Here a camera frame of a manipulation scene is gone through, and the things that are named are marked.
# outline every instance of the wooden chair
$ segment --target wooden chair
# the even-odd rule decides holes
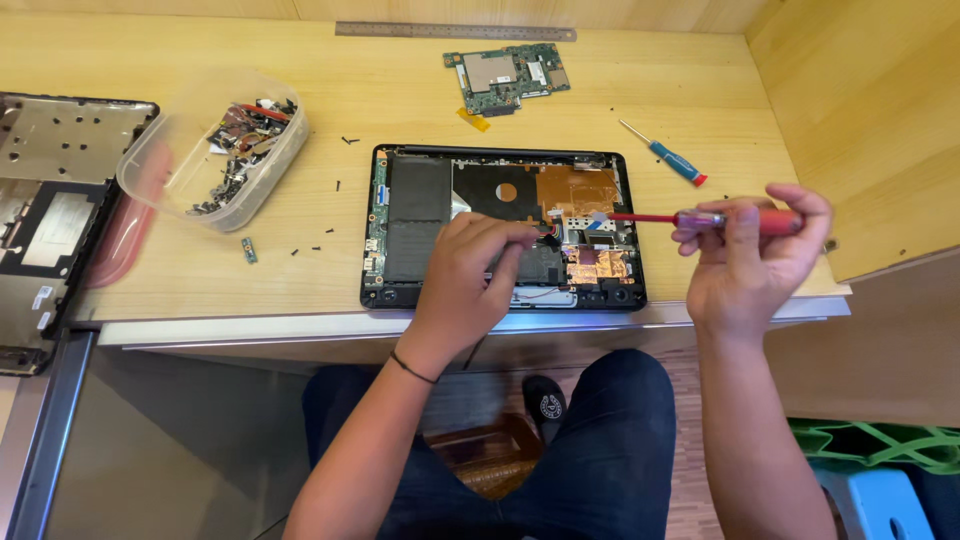
[[[517,489],[543,454],[543,444],[518,414],[501,414],[492,426],[425,437],[468,488],[491,501]]]

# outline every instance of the jeans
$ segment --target jeans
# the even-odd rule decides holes
[[[303,392],[311,467],[374,374],[330,366]],[[414,438],[377,538],[663,538],[677,422],[652,356],[614,351],[584,370],[553,442],[513,493],[487,501]]]

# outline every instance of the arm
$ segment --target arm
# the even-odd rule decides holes
[[[435,380],[507,314],[520,252],[537,230],[464,212],[440,231],[396,355]],[[484,272],[503,250],[493,279]],[[373,538],[394,498],[432,384],[387,360],[300,490],[283,537]]]
[[[698,249],[687,293],[697,330],[707,477],[729,538],[835,538],[827,500],[787,426],[763,354],[777,309],[810,273],[829,234],[831,210],[798,185],[767,192],[804,214],[791,237],[758,232],[757,206],[769,199],[705,203],[730,216],[724,233],[676,231],[680,254]]]

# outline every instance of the metal ruler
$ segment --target metal ruler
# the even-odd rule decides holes
[[[337,21],[337,36],[454,37],[458,39],[510,39],[518,41],[576,41],[572,28],[546,26],[493,26],[481,24],[420,24],[412,22]]]

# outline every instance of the screwdriver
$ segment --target screwdriver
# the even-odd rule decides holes
[[[684,209],[673,215],[653,215],[641,213],[604,213],[594,212],[596,221],[661,221],[672,223],[678,230],[708,231],[727,227],[727,214],[697,209]],[[790,236],[799,233],[805,219],[793,210],[760,209],[760,234],[767,236]]]
[[[623,120],[620,120],[620,123],[626,126],[628,130],[634,132],[636,136],[642,138],[647,143],[647,146],[650,147],[650,150],[654,152],[654,154],[663,158],[663,160],[666,161],[668,165],[673,167],[673,170],[679,172],[682,177],[690,180],[697,187],[700,187],[704,182],[707,181],[707,175],[698,171],[693,165],[690,164],[689,161],[681,158],[673,152],[670,152],[665,146],[656,142],[655,140],[650,140],[649,138],[643,136],[641,132],[635,130],[633,126],[624,122]]]

